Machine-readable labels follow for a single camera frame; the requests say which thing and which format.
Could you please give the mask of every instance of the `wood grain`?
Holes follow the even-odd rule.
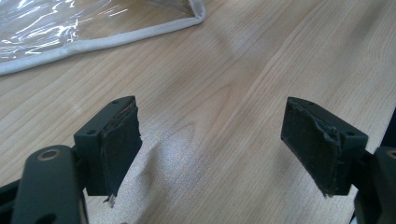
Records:
[[[348,223],[280,141],[288,96],[370,136],[396,106],[396,2],[206,1],[204,23],[0,77],[0,185],[112,99],[135,95],[144,144],[91,223]]]

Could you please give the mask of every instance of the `table surface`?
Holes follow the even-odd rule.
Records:
[[[396,1],[207,0],[188,29],[0,77],[0,185],[113,99],[135,95],[143,146],[91,223],[348,223],[280,140],[288,96],[375,150],[396,106]]]

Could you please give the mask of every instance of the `white plastic edge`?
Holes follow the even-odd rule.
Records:
[[[163,24],[150,26],[144,29],[120,34],[112,35],[104,38],[97,38],[92,40],[79,40],[72,42],[58,49],[48,50],[46,52],[32,55],[26,58],[21,58],[15,61],[0,63],[0,76],[22,70],[39,66],[44,63],[51,63],[71,55],[78,53],[92,51],[97,49],[108,49],[137,40],[145,39],[155,35],[163,35],[171,33],[180,29],[184,29],[196,24],[199,24],[205,19],[205,5],[204,0],[189,0],[194,18],[180,19],[169,21]]]

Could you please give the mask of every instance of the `plastic sheet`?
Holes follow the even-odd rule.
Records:
[[[172,32],[204,16],[202,0],[0,0],[0,75]]]

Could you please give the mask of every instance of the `clear plastic bag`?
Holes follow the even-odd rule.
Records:
[[[0,75],[172,32],[204,16],[202,0],[0,0]]]

